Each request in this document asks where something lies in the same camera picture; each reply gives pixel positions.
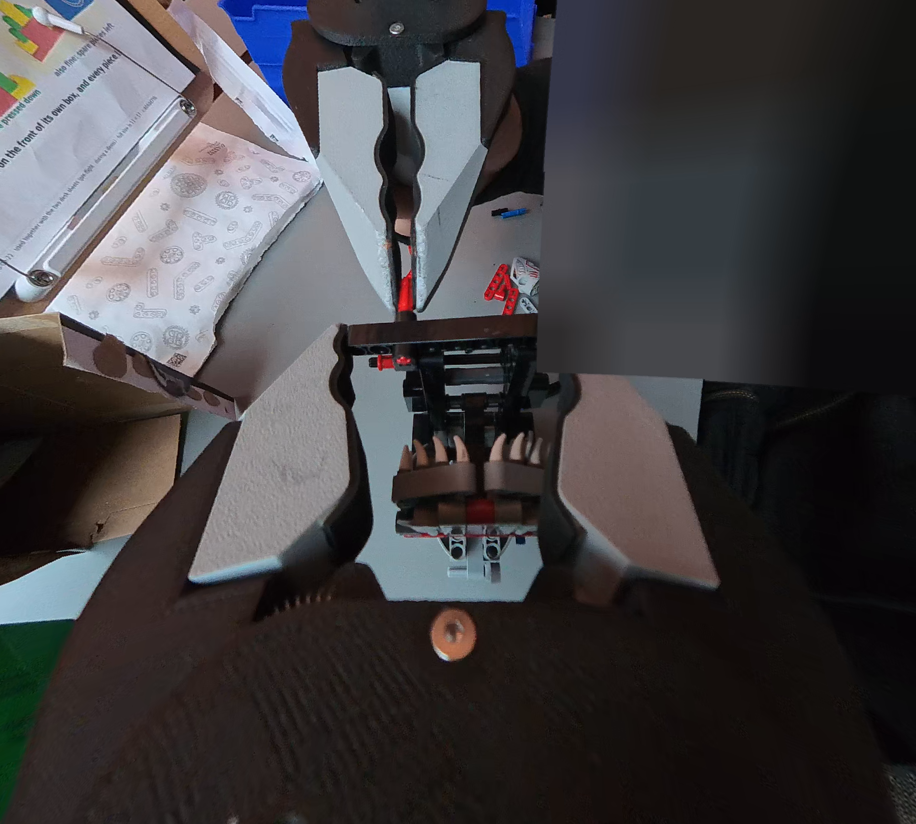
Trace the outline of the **patterned paper bag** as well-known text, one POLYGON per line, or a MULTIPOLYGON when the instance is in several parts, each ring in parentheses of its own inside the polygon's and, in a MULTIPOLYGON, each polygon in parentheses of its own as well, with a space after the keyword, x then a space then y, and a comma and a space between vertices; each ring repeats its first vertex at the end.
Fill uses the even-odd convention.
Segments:
POLYGON ((188 376, 317 167, 197 125, 48 305, 188 376))

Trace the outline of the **long black toy beam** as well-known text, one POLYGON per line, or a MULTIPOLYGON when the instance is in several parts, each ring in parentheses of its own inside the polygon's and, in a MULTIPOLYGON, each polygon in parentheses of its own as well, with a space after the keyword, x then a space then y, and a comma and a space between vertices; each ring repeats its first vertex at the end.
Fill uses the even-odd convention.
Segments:
POLYGON ((347 337, 353 350, 447 343, 459 348, 480 343, 487 348, 508 340, 537 337, 538 320, 536 314, 515 314, 367 323, 350 325, 347 337))

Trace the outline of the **person's right hand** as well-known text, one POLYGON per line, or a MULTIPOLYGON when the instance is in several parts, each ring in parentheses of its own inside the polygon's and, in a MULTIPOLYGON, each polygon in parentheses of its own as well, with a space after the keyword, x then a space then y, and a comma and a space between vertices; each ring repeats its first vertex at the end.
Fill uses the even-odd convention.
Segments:
POLYGON ((487 152, 488 174, 511 170, 543 180, 551 74, 551 57, 517 68, 510 105, 487 152))

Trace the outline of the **green plastic bin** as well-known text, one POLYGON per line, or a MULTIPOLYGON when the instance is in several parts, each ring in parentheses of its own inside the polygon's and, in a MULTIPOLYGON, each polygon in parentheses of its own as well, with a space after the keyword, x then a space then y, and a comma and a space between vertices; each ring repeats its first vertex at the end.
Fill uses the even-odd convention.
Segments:
POLYGON ((1 627, 2 780, 17 771, 35 713, 73 621, 1 627))

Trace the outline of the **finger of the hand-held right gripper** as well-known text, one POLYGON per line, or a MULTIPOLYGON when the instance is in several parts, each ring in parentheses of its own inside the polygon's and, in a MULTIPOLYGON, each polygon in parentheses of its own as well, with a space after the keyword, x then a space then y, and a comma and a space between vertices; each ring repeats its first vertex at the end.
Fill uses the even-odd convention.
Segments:
POLYGON ((419 75, 413 122, 422 144, 413 220, 415 308, 424 311, 452 259, 487 155, 480 64, 446 61, 419 75))
POLYGON ((398 263, 379 158, 387 128, 385 86, 376 76, 339 67, 318 72, 317 88, 317 163, 324 185, 370 285, 395 311, 398 263))

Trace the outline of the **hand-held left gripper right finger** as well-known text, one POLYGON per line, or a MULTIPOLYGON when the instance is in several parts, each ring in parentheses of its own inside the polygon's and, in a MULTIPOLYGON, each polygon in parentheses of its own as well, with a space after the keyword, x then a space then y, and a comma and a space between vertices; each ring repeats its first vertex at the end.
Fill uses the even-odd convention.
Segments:
POLYGON ((715 591, 719 574, 667 423, 626 379, 563 373, 542 492, 542 559, 576 601, 632 584, 715 591))

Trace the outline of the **clear acrylic holder bar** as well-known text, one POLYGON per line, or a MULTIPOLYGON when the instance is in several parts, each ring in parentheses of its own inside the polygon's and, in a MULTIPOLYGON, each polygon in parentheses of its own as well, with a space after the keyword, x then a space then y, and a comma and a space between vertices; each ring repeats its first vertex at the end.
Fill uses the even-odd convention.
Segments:
POLYGON ((170 157, 198 118, 194 102, 178 95, 128 150, 88 200, 52 237, 48 246, 17 277, 7 295, 19 303, 37 303, 58 285, 103 237, 170 157))

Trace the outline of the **person's black jacket torso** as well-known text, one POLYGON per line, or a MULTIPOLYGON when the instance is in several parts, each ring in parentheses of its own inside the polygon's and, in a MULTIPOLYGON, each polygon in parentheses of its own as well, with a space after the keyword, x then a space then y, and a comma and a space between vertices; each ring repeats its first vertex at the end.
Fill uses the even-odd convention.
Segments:
POLYGON ((706 381, 698 419, 829 617, 887 761, 914 765, 914 395, 706 381))

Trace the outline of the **grey red toy brick model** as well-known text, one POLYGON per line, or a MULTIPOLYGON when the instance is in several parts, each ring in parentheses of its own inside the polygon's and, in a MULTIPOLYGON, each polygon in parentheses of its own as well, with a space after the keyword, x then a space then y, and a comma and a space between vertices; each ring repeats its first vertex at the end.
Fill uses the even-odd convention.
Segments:
POLYGON ((539 532, 548 444, 535 414, 559 382, 537 367, 537 337, 348 348, 403 379, 412 433, 391 483, 395 532, 435 543, 449 578, 496 587, 510 549, 539 532))

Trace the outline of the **cardboard toy set box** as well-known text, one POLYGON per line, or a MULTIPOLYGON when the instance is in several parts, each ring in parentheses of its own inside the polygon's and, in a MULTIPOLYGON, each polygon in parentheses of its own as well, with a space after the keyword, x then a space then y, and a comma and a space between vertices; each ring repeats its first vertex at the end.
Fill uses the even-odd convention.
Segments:
POLYGON ((63 314, 1 320, 1 582, 136 531, 172 487, 181 416, 238 418, 152 340, 63 314))

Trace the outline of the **plain white paper bag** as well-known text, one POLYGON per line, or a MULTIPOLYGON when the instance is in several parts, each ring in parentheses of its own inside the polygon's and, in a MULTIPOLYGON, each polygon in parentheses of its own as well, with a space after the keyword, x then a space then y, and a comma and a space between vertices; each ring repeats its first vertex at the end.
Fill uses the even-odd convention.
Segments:
POLYGON ((297 119, 280 96, 187 3, 172 0, 168 13, 197 47, 214 82, 264 136, 289 155, 315 165, 297 119))

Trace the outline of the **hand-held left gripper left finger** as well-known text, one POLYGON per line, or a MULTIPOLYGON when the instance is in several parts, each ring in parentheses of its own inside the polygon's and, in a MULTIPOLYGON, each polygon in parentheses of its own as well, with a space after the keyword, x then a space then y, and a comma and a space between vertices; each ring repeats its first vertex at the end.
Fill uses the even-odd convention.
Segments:
POLYGON ((211 584, 355 560, 373 529, 347 327, 334 324, 246 409, 189 579, 211 584))

